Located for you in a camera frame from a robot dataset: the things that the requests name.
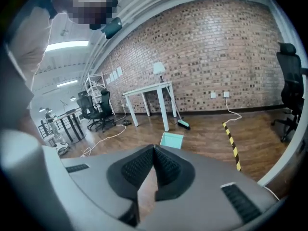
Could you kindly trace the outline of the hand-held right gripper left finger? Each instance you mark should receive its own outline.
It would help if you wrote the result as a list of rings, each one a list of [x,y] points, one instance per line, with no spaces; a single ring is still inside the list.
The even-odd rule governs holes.
[[[154,146],[141,146],[61,162],[72,180],[98,207],[132,227],[140,222],[138,190],[153,166]]]

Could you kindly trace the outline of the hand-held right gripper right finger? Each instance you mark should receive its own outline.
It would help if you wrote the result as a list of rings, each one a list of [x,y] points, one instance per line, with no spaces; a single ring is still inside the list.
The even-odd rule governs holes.
[[[158,190],[141,230],[247,231],[277,204],[269,191],[217,159],[156,146],[153,160]]]

